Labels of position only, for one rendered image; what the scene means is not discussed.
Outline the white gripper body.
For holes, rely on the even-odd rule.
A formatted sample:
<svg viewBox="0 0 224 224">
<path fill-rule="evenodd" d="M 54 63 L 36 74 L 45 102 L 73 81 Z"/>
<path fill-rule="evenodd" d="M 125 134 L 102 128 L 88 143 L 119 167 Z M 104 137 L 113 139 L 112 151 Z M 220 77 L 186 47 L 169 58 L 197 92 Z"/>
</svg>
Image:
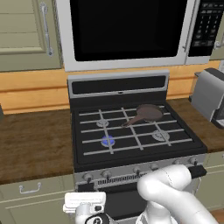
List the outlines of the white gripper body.
<svg viewBox="0 0 224 224">
<path fill-rule="evenodd" d="M 105 192 L 67 192 L 63 211 L 65 213 L 74 213 L 80 205 L 90 205 L 90 213 L 103 212 L 105 203 Z"/>
</svg>

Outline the black and steel stove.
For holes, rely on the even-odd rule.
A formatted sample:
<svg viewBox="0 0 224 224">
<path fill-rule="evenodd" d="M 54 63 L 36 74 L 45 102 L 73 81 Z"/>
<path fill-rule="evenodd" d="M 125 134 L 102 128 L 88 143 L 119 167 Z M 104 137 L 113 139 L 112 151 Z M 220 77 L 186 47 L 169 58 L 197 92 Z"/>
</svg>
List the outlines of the black and steel stove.
<svg viewBox="0 0 224 224">
<path fill-rule="evenodd" d="M 104 171 L 112 177 L 133 174 L 136 166 L 147 172 L 176 159 L 189 167 L 192 157 L 203 165 L 207 147 L 166 101 L 169 76 L 167 70 L 68 76 L 75 189 L 86 173 L 103 179 Z M 143 104 L 159 106 L 163 117 L 123 128 Z"/>
</svg>

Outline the olive drawer front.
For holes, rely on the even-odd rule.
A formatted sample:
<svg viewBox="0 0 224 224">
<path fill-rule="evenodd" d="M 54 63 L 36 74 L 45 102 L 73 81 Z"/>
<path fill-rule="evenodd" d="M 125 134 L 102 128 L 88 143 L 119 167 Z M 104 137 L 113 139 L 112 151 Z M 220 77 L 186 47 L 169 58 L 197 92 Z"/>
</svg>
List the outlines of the olive drawer front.
<svg viewBox="0 0 224 224">
<path fill-rule="evenodd" d="M 37 183 L 42 184 L 40 190 L 30 194 L 20 194 L 19 186 L 24 186 L 25 191 L 37 189 Z M 48 193 L 59 193 L 74 189 L 74 175 L 68 174 L 57 177 L 41 178 L 34 180 L 27 180 L 12 184 L 0 185 L 0 201 L 15 200 L 26 197 L 39 196 Z"/>
<path fill-rule="evenodd" d="M 224 151 L 208 153 L 203 163 L 205 167 L 212 168 L 224 165 Z"/>
</svg>

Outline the black oven door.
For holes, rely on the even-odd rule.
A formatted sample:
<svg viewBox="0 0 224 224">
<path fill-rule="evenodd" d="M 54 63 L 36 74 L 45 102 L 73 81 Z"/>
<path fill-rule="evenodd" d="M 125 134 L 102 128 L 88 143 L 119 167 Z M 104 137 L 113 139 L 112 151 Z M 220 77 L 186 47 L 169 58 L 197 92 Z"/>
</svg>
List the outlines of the black oven door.
<svg viewBox="0 0 224 224">
<path fill-rule="evenodd" d="M 155 177 L 157 171 L 129 174 L 112 178 L 81 180 L 76 183 L 78 192 L 105 192 L 107 200 L 105 212 L 114 220 L 124 223 L 127 220 L 135 222 L 137 216 L 146 207 L 146 201 L 137 192 L 137 181 L 144 176 Z"/>
</svg>

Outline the olive base cupboard door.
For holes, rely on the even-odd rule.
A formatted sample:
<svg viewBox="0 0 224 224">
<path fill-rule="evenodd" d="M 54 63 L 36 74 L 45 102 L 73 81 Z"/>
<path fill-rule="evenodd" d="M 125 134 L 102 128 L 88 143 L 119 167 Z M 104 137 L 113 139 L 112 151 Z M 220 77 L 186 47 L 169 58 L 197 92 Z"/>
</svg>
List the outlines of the olive base cupboard door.
<svg viewBox="0 0 224 224">
<path fill-rule="evenodd" d="M 60 196 L 41 196 L 0 202 L 0 224 L 74 224 L 63 212 Z"/>
</svg>

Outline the brown frying pan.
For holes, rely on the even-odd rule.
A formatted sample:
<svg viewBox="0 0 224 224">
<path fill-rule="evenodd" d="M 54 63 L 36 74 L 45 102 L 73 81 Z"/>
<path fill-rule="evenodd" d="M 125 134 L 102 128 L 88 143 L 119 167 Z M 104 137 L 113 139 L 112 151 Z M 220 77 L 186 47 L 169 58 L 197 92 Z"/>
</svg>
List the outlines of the brown frying pan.
<svg viewBox="0 0 224 224">
<path fill-rule="evenodd" d="M 163 117 L 163 111 L 159 106 L 152 104 L 143 104 L 137 107 L 136 116 L 125 122 L 122 127 L 126 128 L 134 123 L 137 123 L 142 120 L 147 120 L 150 122 L 156 122 Z"/>
</svg>

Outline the steel toaster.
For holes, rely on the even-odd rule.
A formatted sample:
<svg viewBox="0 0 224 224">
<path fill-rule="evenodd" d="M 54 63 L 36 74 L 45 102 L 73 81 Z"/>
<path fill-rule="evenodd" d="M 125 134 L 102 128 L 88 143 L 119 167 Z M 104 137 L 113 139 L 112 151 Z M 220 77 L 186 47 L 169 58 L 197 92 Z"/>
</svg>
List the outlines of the steel toaster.
<svg viewBox="0 0 224 224">
<path fill-rule="evenodd" d="M 209 67 L 195 75 L 197 80 L 189 102 L 209 122 L 224 129 L 224 73 Z"/>
</svg>

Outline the olive wall cupboard door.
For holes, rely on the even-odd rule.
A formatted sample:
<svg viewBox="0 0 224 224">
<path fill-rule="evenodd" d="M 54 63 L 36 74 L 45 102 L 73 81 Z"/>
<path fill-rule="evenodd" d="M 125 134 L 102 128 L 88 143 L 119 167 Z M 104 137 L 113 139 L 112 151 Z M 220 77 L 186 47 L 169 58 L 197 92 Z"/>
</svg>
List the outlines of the olive wall cupboard door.
<svg viewBox="0 0 224 224">
<path fill-rule="evenodd" d="M 215 42 L 216 41 L 224 42 L 224 14 L 220 21 L 220 27 Z M 224 46 L 219 49 L 213 49 L 210 60 L 224 60 Z"/>
<path fill-rule="evenodd" d="M 41 2 L 48 8 L 46 21 L 52 57 L 46 53 Z M 61 67 L 55 0 L 0 0 L 0 72 Z"/>
</svg>

